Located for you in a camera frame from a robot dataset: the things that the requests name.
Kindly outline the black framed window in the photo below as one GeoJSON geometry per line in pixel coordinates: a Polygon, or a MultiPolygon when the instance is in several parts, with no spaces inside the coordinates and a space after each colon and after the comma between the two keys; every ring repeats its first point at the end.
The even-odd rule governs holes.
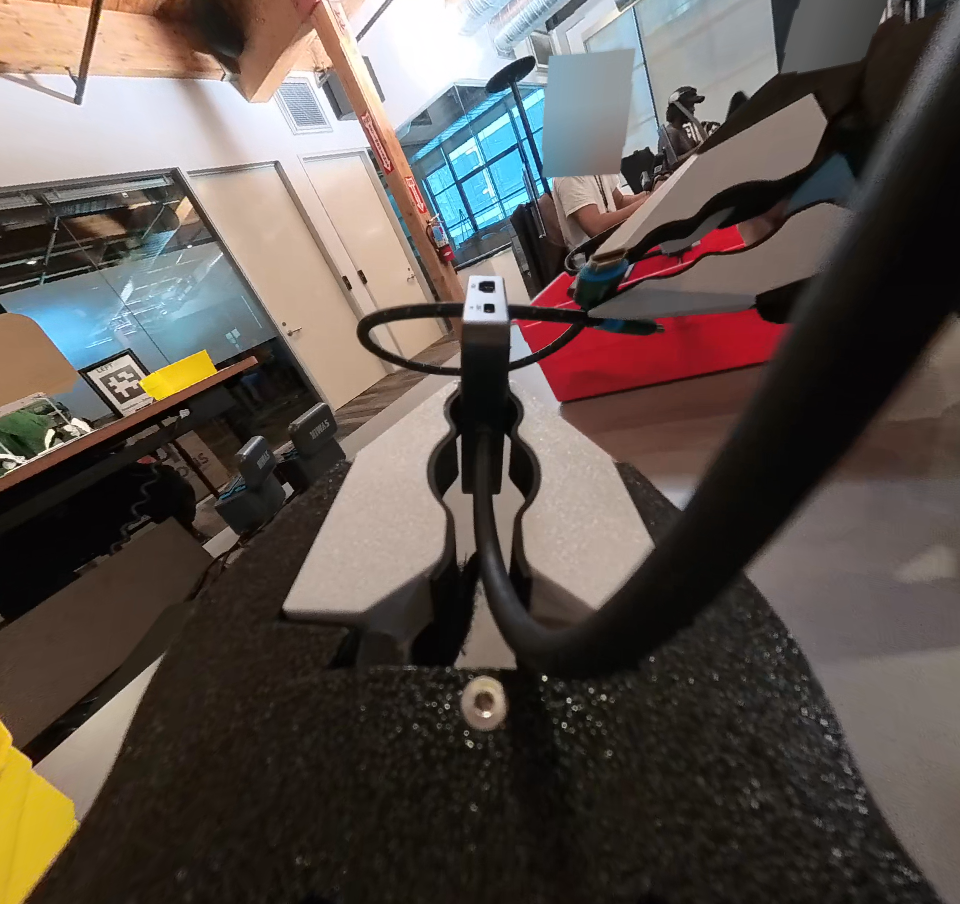
{"type": "Polygon", "coordinates": [[[544,192],[534,151],[543,144],[546,92],[522,83],[519,97],[453,84],[426,109],[429,137],[415,146],[412,168],[456,249],[544,192]]]}

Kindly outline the framed printed tag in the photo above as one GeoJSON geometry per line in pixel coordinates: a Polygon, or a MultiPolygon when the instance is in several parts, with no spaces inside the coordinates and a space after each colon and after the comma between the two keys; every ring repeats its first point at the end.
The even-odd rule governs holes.
{"type": "Polygon", "coordinates": [[[89,364],[78,373],[117,418],[132,416],[155,402],[141,384],[150,371],[130,348],[89,364]]]}

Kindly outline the wooden post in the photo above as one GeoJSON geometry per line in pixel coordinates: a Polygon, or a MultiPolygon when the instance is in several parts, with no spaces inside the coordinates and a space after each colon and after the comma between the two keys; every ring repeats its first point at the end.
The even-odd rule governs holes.
{"type": "Polygon", "coordinates": [[[438,253],[429,236],[431,215],[426,200],[380,101],[342,6],[333,0],[317,0],[310,20],[387,181],[434,291],[442,301],[462,302],[465,294],[461,282],[453,265],[438,253]]]}

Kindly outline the large yellow plastic bin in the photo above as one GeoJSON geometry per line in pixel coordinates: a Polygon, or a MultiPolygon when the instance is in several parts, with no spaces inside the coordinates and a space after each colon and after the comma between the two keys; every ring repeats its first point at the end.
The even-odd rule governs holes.
{"type": "Polygon", "coordinates": [[[1,902],[29,898],[79,826],[74,803],[1,727],[1,902]]]}

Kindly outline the wall vent grille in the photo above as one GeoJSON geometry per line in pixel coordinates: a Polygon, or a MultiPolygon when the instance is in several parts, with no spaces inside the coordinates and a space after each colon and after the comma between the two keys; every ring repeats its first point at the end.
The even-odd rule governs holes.
{"type": "Polygon", "coordinates": [[[273,95],[289,129],[294,134],[329,133],[330,120],[311,82],[288,78],[273,95]]]}

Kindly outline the dark grey port hub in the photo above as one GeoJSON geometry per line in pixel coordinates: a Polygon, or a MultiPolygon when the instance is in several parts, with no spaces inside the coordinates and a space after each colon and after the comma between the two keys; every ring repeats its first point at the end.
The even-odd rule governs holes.
{"type": "Polygon", "coordinates": [[[472,275],[462,313],[460,436],[462,491],[473,494],[479,438],[489,435],[486,465],[493,494],[501,490],[503,445],[510,412],[511,319],[501,276],[472,275]]]}

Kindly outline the cardboard box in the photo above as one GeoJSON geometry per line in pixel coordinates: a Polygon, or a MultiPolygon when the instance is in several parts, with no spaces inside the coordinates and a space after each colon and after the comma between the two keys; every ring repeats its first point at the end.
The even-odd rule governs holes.
{"type": "Polygon", "coordinates": [[[165,462],[186,479],[199,500],[222,490],[231,477],[207,443],[194,432],[180,436],[166,446],[165,452],[165,462]]]}

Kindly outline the white door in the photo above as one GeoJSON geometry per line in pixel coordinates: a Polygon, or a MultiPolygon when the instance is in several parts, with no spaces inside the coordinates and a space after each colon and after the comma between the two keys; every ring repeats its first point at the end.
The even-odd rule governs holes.
{"type": "Polygon", "coordinates": [[[312,385],[338,411],[385,376],[287,179],[267,163],[189,174],[190,186],[312,385]]]}
{"type": "Polygon", "coordinates": [[[306,175],[376,308],[433,300],[373,161],[363,151],[306,155],[306,175]]]}

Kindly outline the small yellow plastic bin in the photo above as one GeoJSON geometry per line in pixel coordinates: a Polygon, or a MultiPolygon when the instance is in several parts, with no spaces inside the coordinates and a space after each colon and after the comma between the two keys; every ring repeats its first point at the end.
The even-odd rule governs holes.
{"type": "Polygon", "coordinates": [[[209,353],[203,349],[142,378],[140,387],[153,400],[162,401],[216,373],[209,353]]]}

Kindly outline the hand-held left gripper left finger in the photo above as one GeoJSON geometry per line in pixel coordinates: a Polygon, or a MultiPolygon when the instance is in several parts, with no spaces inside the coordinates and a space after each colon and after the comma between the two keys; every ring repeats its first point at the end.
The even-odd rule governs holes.
{"type": "Polygon", "coordinates": [[[412,654],[462,609],[448,383],[360,450],[286,596],[284,616],[342,626],[361,654],[412,654]]]}

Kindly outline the black tool case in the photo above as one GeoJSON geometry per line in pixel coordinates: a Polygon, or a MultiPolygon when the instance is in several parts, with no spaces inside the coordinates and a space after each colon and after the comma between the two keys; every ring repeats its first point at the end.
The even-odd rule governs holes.
{"type": "Polygon", "coordinates": [[[289,442],[275,453],[282,482],[294,492],[304,492],[345,462],[337,433],[336,419],[324,402],[295,418],[289,425],[289,442]]]}
{"type": "Polygon", "coordinates": [[[264,436],[247,441],[235,455],[236,477],[216,499],[214,508],[240,538],[269,523],[282,509],[285,493],[278,460],[264,436]]]}

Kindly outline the red plastic bin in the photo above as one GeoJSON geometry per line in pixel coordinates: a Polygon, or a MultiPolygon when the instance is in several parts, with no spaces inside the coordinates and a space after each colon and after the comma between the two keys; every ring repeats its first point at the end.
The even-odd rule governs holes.
{"type": "MultiPolygon", "coordinates": [[[[743,248],[735,226],[714,229],[681,256],[652,253],[633,266],[621,288],[640,279],[663,276],[693,263],[708,251],[743,248]]],[[[570,274],[557,276],[534,298],[535,306],[571,308],[570,274]]],[[[716,315],[657,318],[663,333],[634,336],[603,330],[583,330],[573,341],[551,356],[540,369],[558,401],[615,394],[634,388],[685,380],[726,370],[766,363],[776,352],[787,326],[764,322],[752,309],[716,315]]],[[[531,351],[553,343],[568,329],[551,322],[520,321],[517,327],[531,351]]]]}

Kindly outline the long brown table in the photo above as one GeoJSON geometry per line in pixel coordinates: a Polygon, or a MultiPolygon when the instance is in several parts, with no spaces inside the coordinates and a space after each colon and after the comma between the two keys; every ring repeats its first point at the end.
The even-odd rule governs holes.
{"type": "Polygon", "coordinates": [[[58,445],[1,478],[1,532],[48,512],[82,490],[194,432],[235,406],[230,387],[258,360],[247,357],[186,389],[58,445]]]}

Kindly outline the black wall speaker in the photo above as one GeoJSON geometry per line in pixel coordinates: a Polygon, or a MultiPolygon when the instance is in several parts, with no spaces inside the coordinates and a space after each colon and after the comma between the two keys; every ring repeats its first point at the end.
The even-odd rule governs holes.
{"type": "Polygon", "coordinates": [[[349,95],[332,68],[318,78],[318,86],[325,94],[334,117],[338,121],[357,120],[349,95]]]}

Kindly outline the braided hdmi cable blue plugs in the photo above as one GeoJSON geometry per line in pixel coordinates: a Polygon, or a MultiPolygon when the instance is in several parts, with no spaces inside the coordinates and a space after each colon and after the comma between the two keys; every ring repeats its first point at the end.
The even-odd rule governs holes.
{"type": "MultiPolygon", "coordinates": [[[[621,258],[613,264],[596,265],[587,263],[575,274],[570,287],[573,303],[565,307],[547,307],[523,303],[510,303],[510,332],[517,322],[555,323],[563,326],[563,333],[548,346],[534,351],[531,355],[511,360],[509,371],[520,370],[534,365],[542,359],[562,350],[584,330],[595,329],[606,333],[648,337],[663,334],[666,330],[655,319],[603,319],[591,315],[595,306],[617,295],[621,279],[627,272],[629,261],[621,258]]],[[[461,322],[460,340],[462,343],[462,317],[464,304],[458,301],[435,301],[416,305],[392,306],[374,311],[358,322],[356,336],[366,351],[384,361],[422,374],[436,374],[461,377],[460,365],[456,368],[442,367],[423,361],[405,358],[390,352],[375,340],[375,329],[391,323],[412,322],[432,318],[459,319],[461,322]]]]}

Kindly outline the green and white object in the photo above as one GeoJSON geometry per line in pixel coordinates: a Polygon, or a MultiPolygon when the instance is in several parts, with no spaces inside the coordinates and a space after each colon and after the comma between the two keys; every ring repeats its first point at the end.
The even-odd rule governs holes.
{"type": "Polygon", "coordinates": [[[90,424],[57,402],[37,401],[1,418],[1,474],[91,434],[90,424]]]}

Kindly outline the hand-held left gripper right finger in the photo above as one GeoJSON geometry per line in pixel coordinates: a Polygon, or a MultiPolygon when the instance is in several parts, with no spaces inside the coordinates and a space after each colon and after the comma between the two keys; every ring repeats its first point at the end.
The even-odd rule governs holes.
{"type": "Polygon", "coordinates": [[[511,386],[508,474],[522,498],[510,578],[532,615],[590,615],[654,548],[614,459],[556,406],[511,386]]]}

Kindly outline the hanging metal rod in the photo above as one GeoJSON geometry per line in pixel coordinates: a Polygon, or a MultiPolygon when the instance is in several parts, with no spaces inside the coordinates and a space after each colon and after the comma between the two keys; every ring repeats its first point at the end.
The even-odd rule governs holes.
{"type": "MultiPolygon", "coordinates": [[[[90,75],[90,66],[93,58],[93,51],[102,19],[102,14],[104,11],[105,0],[92,0],[91,6],[89,9],[88,19],[85,28],[85,34],[83,39],[83,46],[81,50],[79,65],[78,65],[78,74],[74,75],[69,67],[66,67],[66,74],[70,77],[71,81],[74,84],[74,94],[72,98],[72,103],[76,106],[81,106],[86,94],[89,75],[90,75]]],[[[21,76],[15,75],[15,66],[10,63],[2,62],[2,77],[10,78],[14,82],[19,82],[21,84],[30,85],[30,87],[35,87],[36,89],[47,92],[47,88],[41,86],[33,78],[29,77],[26,72],[21,76]]]]}

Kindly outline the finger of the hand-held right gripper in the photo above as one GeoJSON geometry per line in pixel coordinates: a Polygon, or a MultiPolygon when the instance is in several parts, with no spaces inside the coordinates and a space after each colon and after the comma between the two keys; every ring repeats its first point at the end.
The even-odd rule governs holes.
{"type": "Polygon", "coordinates": [[[750,248],[706,254],[677,274],[643,278],[589,312],[659,319],[748,310],[759,295],[816,274],[854,217],[846,207],[814,204],[750,248]]]}
{"type": "Polygon", "coordinates": [[[577,248],[576,264],[691,266],[726,254],[737,265],[813,266],[834,237],[828,129],[811,92],[729,136],[722,127],[627,221],[577,248]]]}

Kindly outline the glass partition wall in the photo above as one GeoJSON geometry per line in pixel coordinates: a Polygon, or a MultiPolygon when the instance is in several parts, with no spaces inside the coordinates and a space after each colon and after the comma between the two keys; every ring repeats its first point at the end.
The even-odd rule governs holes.
{"type": "Polygon", "coordinates": [[[2,310],[80,370],[130,351],[150,371],[205,350],[250,427],[285,428],[318,398],[186,176],[164,169],[2,188],[2,310]]]}

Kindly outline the black pole lamp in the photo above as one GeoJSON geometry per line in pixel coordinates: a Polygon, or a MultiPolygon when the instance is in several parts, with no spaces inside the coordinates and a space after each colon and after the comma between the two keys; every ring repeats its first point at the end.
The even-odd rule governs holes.
{"type": "Polygon", "coordinates": [[[522,80],[534,71],[536,63],[536,59],[532,56],[516,58],[500,68],[485,85],[488,94],[510,92],[512,105],[508,109],[516,111],[516,118],[522,128],[522,143],[519,144],[519,151],[530,205],[536,204],[544,193],[550,194],[541,150],[521,90],[522,80]]]}

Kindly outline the light wooden board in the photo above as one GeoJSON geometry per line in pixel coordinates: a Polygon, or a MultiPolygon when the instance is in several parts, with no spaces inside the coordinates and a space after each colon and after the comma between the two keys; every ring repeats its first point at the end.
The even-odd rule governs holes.
{"type": "Polygon", "coordinates": [[[1,406],[66,394],[81,376],[42,327],[26,315],[1,315],[1,406]]]}

